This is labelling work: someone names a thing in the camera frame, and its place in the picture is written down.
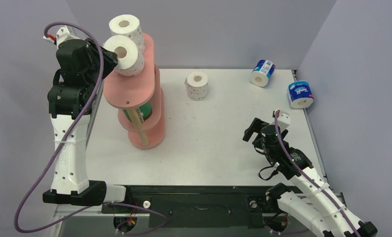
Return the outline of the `white dotted toilet roll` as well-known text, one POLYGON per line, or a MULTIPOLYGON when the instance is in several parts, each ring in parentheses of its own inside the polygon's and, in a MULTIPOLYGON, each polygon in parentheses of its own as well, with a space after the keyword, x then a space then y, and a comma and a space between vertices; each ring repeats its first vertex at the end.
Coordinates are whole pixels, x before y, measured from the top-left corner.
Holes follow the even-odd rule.
POLYGON ((185 79, 188 97, 193 101, 205 99, 209 93, 208 75, 202 71, 193 71, 185 79))
POLYGON ((144 68, 143 53, 128 37, 115 35, 110 37, 103 45, 104 49, 117 54, 118 64, 115 71, 123 76, 138 75, 144 68))
POLYGON ((137 46, 140 53, 145 51, 145 41, 140 25, 140 20, 130 14, 123 14, 114 17, 109 21, 111 35, 122 35, 131 39, 137 46))

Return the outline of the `green brown roll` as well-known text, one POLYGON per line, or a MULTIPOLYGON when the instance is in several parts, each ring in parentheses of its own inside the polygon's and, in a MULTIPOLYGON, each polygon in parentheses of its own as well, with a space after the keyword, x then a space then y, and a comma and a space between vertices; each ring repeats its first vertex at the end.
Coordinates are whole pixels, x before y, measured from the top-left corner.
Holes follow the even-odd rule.
POLYGON ((123 110, 123 113, 130 122, 138 120, 140 123, 143 123, 152 115, 152 107, 150 103, 147 102, 140 107, 123 110))

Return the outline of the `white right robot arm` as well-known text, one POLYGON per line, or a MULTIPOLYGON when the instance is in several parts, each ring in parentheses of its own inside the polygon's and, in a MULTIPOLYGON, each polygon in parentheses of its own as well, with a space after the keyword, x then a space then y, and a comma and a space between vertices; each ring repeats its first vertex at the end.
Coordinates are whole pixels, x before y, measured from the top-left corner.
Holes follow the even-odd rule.
POLYGON ((252 142, 273 169, 270 178, 282 174, 310 201, 307 204, 288 186, 278 183, 265 193, 266 207, 286 212, 307 227, 317 237, 374 237, 377 228, 354 215, 332 192, 308 157, 284 141, 288 133, 288 115, 280 115, 272 123, 255 118, 244 131, 243 141, 252 142))

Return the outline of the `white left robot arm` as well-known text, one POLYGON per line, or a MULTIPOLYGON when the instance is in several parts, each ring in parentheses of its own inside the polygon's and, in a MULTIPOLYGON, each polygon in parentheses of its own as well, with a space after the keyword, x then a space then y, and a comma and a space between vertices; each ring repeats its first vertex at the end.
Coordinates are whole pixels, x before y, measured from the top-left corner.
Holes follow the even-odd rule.
POLYGON ((87 143, 99 104, 97 93, 117 65, 117 56, 91 39, 70 39, 59 45, 56 59, 60 68, 47 95, 56 165, 43 202, 76 206, 114 202, 121 212, 128 212, 134 200, 126 188, 90 180, 86 168, 87 143))

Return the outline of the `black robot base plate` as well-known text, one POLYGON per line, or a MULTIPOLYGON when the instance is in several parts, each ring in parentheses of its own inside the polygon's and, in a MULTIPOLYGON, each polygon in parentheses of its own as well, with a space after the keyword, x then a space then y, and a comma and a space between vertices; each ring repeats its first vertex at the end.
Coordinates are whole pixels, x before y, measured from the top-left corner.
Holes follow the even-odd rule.
POLYGON ((126 204, 162 214, 149 215, 149 227, 165 221, 167 228, 261 228, 276 208, 266 204, 268 186, 128 186, 126 204))

